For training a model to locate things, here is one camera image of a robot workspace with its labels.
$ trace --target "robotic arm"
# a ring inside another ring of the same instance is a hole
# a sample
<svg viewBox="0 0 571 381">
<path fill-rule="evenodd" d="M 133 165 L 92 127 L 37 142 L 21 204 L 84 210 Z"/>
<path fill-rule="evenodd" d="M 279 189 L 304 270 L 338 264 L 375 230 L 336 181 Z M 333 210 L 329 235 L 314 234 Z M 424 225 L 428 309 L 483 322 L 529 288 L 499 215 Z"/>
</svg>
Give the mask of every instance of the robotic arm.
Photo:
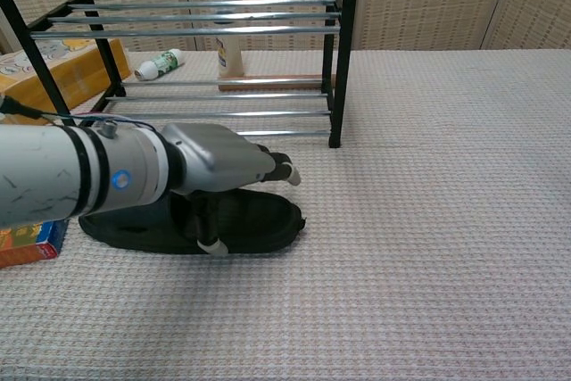
<svg viewBox="0 0 571 381">
<path fill-rule="evenodd" d="M 266 180 L 301 181 L 287 155 L 220 125 L 0 125 L 0 229 Z"/>
</svg>

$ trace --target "floor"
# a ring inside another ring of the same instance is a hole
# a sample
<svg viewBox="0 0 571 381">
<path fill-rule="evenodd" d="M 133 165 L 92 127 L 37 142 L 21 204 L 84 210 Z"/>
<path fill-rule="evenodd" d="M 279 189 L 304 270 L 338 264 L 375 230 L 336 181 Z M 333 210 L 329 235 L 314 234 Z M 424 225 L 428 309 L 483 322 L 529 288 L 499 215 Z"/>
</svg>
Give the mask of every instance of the floor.
<svg viewBox="0 0 571 381">
<path fill-rule="evenodd" d="M 166 78 L 213 77 L 213 55 Z M 244 61 L 319 72 L 318 53 Z M 354 53 L 341 149 L 263 140 L 302 173 L 261 186 L 307 217 L 292 246 L 146 254 L 72 222 L 58 259 L 0 270 L 0 378 L 571 378 L 570 70 L 569 51 Z M 266 109 L 222 103 L 193 108 Z M 251 121 L 227 125 L 327 129 Z"/>
</svg>

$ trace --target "colorful box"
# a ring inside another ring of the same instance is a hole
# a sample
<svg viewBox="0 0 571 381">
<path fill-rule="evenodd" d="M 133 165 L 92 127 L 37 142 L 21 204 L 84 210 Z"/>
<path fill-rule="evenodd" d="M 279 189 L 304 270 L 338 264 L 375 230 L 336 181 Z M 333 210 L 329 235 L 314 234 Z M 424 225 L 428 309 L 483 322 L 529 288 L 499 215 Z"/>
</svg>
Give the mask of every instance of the colorful box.
<svg viewBox="0 0 571 381">
<path fill-rule="evenodd" d="M 57 220 L 0 230 L 0 268 L 55 258 L 67 227 L 67 220 Z"/>
</svg>

